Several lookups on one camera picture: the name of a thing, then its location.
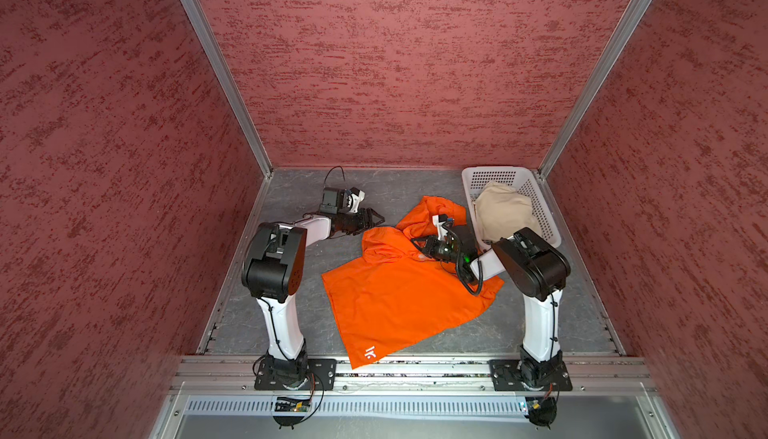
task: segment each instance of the gray marble surface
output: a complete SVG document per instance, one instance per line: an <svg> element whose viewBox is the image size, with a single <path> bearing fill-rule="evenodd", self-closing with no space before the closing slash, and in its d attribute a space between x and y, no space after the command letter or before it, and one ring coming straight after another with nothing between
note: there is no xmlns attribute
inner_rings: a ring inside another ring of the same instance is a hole
<svg viewBox="0 0 768 439"><path fill-rule="evenodd" d="M293 222L302 213L317 210L322 196L322 179L327 171L278 170L269 187L261 221ZM349 169L346 186L366 193L362 205L372 207L396 225L423 195L437 195L466 206L459 171L409 171ZM339 170L332 172L328 185L342 186ZM321 274L360 257L361 236L343 236L316 242L306 250L304 276L296 293L299 324L312 355L346 355L336 328ZM449 329L406 348L411 354L509 354L517 351L524 334L523 298L505 275L504 287L493 305L474 321ZM564 290L560 316L560 341L566 352L612 352L605 324L600 319L584 284L571 275ZM258 354L269 344L264 316L249 292L239 284L230 296L216 335L215 354Z"/></svg>

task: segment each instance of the red textured wall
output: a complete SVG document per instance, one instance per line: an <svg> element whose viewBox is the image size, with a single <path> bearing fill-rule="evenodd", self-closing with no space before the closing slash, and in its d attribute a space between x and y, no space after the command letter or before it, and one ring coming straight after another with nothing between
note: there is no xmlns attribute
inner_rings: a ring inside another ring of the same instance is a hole
<svg viewBox="0 0 768 439"><path fill-rule="evenodd" d="M0 21L0 437L146 437L259 169L178 0Z"/></svg>
<svg viewBox="0 0 768 439"><path fill-rule="evenodd" d="M550 182L683 437L768 437L768 0L654 0Z"/></svg>
<svg viewBox="0 0 768 439"><path fill-rule="evenodd" d="M538 167L629 0L200 0L276 165Z"/></svg>

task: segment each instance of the beige cloth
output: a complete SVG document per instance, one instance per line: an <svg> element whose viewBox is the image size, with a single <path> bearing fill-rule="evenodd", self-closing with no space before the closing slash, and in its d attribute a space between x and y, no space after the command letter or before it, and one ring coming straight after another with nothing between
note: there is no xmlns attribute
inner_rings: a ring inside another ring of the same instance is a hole
<svg viewBox="0 0 768 439"><path fill-rule="evenodd" d="M475 199L475 217L482 241L496 242L529 227L542 235L542 226L533 215L531 199L514 188L491 181Z"/></svg>

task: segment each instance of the white plastic basket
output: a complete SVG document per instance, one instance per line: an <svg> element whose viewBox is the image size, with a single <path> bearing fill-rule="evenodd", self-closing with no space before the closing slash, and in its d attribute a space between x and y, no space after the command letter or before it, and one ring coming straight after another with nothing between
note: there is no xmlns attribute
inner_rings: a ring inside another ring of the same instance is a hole
<svg viewBox="0 0 768 439"><path fill-rule="evenodd" d="M530 197L533 205L533 215L536 216L538 223L542 226L542 237L545 241L552 244L552 247L560 245L560 232L557 226L554 225L552 213L549 212L549 207L547 207L547 203L544 201L542 190L538 188L536 178L531 171L525 167L508 167L505 165L467 167L462 171L464 193L467 196L467 204L469 204L469 215L472 217L475 238L478 238L478 245L483 251L489 250L491 246L480 240L478 221L475 215L475 199L490 181L514 187L520 194Z"/></svg>

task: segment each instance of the orange hoodie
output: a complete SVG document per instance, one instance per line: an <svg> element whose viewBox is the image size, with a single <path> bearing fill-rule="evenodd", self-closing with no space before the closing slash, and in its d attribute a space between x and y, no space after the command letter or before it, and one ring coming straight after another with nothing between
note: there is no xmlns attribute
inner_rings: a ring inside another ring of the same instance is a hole
<svg viewBox="0 0 768 439"><path fill-rule="evenodd" d="M322 275L352 368L471 321L504 285L498 277L486 279L474 297L447 272L451 265L427 259L413 246L411 238L437 234L436 214L467 223L461 205L425 195L396 229L366 231L361 258Z"/></svg>

